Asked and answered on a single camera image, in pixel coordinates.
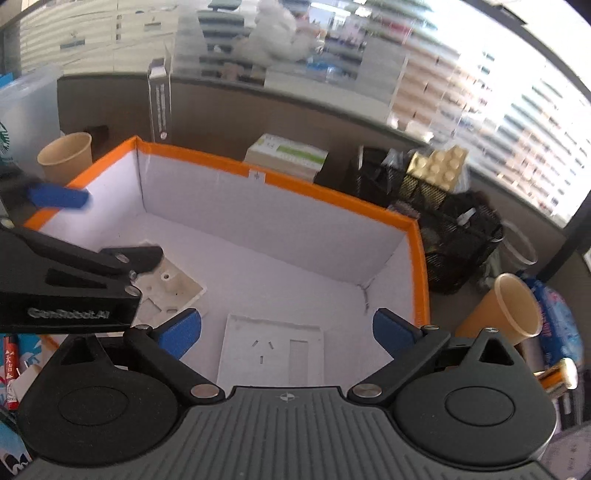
ribbed gray panel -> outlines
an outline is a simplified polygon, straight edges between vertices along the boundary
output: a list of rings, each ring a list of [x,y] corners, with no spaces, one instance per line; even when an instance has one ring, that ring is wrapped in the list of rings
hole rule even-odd
[[[142,458],[96,469],[39,460],[18,478],[543,480],[550,476],[536,464],[490,474],[440,465],[404,443],[382,410],[354,406],[336,388],[238,388],[221,405],[191,408],[169,440]]]

cup rim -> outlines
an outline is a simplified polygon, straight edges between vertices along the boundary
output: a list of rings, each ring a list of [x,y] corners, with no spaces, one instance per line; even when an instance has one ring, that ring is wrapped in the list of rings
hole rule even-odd
[[[85,137],[86,138],[86,141],[85,141],[84,146],[82,148],[78,149],[75,153],[73,153],[69,157],[64,157],[61,160],[56,161],[56,162],[43,163],[41,161],[41,156],[44,151],[47,151],[49,148],[54,147],[56,144],[63,142],[65,138],[74,138],[74,137]],[[53,142],[51,142],[51,143],[47,144],[45,147],[43,147],[41,149],[41,151],[37,154],[37,163],[39,163],[39,165],[41,165],[43,167],[52,167],[54,165],[61,165],[62,163],[65,163],[65,162],[71,160],[72,158],[80,155],[84,150],[86,150],[87,148],[90,147],[91,142],[92,142],[92,136],[88,132],[74,132],[72,134],[68,134],[68,135],[64,135],[63,137],[56,138]]]
[[[513,318],[513,315],[511,315],[511,313],[509,312],[509,308],[507,308],[507,305],[505,304],[505,300],[503,299],[503,295],[501,293],[501,282],[503,281],[504,278],[510,278],[513,281],[517,280],[520,283],[520,287],[524,287],[524,290],[527,290],[528,298],[530,299],[532,304],[536,306],[538,312],[540,312],[540,306],[538,305],[538,301],[535,299],[535,296],[531,292],[530,288],[517,275],[513,275],[513,273],[502,273],[501,275],[499,275],[495,279],[494,288],[495,288],[495,295],[498,300],[499,307],[501,308],[503,315],[505,315],[507,322],[509,322],[511,327],[517,333],[519,333],[520,335],[522,335],[526,338],[532,338],[532,337],[539,335],[540,332],[542,331],[542,326],[543,326],[542,322],[538,323],[538,328],[536,329],[536,331],[534,333],[527,332],[520,325],[518,325],[518,323]]]

starbucks cup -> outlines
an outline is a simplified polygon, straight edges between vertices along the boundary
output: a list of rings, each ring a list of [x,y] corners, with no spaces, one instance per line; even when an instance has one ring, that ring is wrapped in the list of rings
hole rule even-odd
[[[92,165],[90,142],[86,132],[66,135],[54,140],[37,156],[47,181],[67,185]]]
[[[503,273],[495,279],[492,290],[457,328],[456,336],[475,338],[485,327],[498,328],[513,345],[541,332],[538,302],[515,275]]]

starbucks logo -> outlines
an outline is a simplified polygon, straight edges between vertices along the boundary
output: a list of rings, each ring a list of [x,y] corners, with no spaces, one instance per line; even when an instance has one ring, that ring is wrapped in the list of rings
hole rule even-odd
[[[0,153],[8,152],[9,148],[10,138],[8,136],[8,130],[6,130],[6,127],[0,122]]]

plastic lid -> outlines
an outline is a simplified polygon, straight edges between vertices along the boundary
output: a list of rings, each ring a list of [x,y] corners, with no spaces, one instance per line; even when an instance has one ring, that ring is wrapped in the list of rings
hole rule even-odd
[[[0,89],[0,112],[23,97],[55,82],[62,75],[63,71],[59,66],[50,64],[17,78]]]

